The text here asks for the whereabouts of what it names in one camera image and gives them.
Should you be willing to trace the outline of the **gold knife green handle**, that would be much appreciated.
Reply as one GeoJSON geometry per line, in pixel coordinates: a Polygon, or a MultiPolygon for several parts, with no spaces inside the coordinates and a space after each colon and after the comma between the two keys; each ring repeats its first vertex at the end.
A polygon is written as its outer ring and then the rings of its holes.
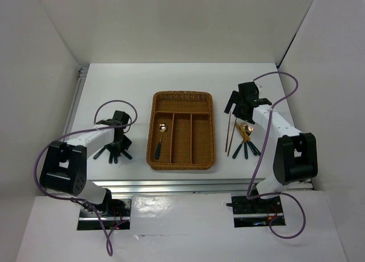
{"type": "Polygon", "coordinates": [[[238,124],[237,122],[235,123],[236,129],[238,130],[238,132],[240,133],[241,137],[242,137],[242,141],[240,143],[240,145],[237,147],[237,149],[235,150],[232,158],[235,159],[239,153],[239,151],[241,150],[243,144],[245,143],[245,134],[246,134],[246,125],[245,124],[238,124]]]}

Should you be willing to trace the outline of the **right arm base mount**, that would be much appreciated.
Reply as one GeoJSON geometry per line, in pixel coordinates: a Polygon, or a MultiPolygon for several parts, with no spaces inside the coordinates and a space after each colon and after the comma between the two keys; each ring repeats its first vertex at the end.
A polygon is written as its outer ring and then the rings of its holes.
{"type": "Polygon", "coordinates": [[[246,196],[232,196],[226,204],[233,211],[235,228],[268,227],[286,225],[283,208],[279,196],[272,199],[249,200],[246,196]]]}

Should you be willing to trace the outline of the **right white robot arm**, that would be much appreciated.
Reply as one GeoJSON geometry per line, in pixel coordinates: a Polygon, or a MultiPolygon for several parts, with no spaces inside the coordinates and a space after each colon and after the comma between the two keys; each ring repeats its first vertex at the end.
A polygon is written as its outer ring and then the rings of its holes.
{"type": "Polygon", "coordinates": [[[254,82],[238,85],[238,90],[232,92],[224,112],[230,110],[233,110],[233,115],[238,119],[265,129],[265,144],[269,138],[276,141],[273,173],[254,186],[257,193],[249,198],[253,211],[263,211],[268,206],[269,199],[278,196],[290,184],[317,176],[315,136],[290,125],[268,99],[259,97],[259,89],[254,82]]]}

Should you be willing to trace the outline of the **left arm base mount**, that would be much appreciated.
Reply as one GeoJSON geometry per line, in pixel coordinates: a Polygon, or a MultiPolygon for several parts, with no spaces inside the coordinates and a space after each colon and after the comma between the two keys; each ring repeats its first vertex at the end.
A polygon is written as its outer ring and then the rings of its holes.
{"type": "MultiPolygon", "coordinates": [[[[131,199],[110,199],[106,205],[96,205],[100,219],[107,231],[130,229],[131,199]]],[[[102,230],[96,213],[89,207],[82,205],[79,211],[78,231],[102,230]]]]}

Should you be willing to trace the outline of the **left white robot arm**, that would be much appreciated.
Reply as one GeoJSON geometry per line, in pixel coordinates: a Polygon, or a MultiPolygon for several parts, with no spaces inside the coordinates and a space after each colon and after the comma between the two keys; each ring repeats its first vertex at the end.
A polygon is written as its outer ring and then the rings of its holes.
{"type": "Polygon", "coordinates": [[[91,192],[91,204],[100,216],[106,216],[113,209],[111,191],[96,186],[87,180],[87,159],[97,159],[105,150],[109,151],[109,163],[118,163],[118,157],[124,155],[131,160],[127,152],[132,141],[125,136],[123,126],[131,122],[124,111],[116,110],[111,119],[96,123],[96,131],[85,132],[66,142],[53,141],[47,149],[39,183],[47,190],[69,194],[82,200],[86,207],[87,198],[82,197],[84,190],[91,192]]]}

